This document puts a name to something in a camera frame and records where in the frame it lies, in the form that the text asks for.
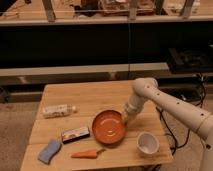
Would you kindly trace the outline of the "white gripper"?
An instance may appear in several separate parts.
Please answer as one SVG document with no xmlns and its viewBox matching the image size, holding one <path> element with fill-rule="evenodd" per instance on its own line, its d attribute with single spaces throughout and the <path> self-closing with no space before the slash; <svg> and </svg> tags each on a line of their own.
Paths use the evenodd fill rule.
<svg viewBox="0 0 213 171">
<path fill-rule="evenodd" d="M 136 116 L 142 110 L 142 103 L 141 100 L 133 100 L 129 99 L 125 105 L 124 110 L 122 112 L 122 120 L 125 124 L 131 122 L 136 118 Z"/>
</svg>

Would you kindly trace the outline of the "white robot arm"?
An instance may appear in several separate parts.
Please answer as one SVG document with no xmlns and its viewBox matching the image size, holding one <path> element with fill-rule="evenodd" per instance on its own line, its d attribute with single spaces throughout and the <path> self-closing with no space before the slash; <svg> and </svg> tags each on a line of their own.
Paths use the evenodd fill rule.
<svg viewBox="0 0 213 171">
<path fill-rule="evenodd" d="M 144 103 L 151 100 L 205 141 L 199 171 L 213 171 L 213 113 L 180 100 L 158 89 L 154 78 L 137 78 L 124 105 L 125 123 L 135 118 Z"/>
</svg>

